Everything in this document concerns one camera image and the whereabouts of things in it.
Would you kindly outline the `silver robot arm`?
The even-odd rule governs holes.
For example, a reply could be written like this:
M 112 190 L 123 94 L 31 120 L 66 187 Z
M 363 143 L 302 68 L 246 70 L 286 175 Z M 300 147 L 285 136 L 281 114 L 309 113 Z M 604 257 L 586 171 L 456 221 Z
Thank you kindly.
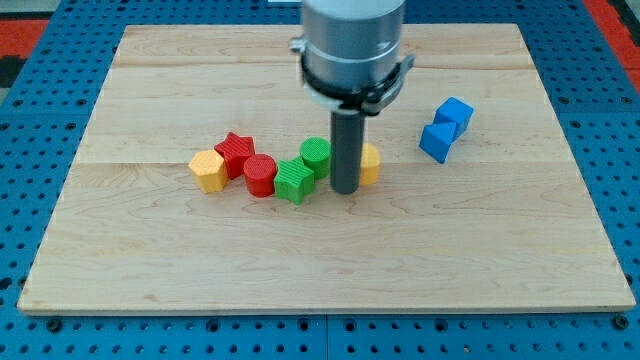
M 340 115 L 376 116 L 399 95 L 415 57 L 398 59 L 404 0 L 303 0 L 290 40 L 304 89 Z

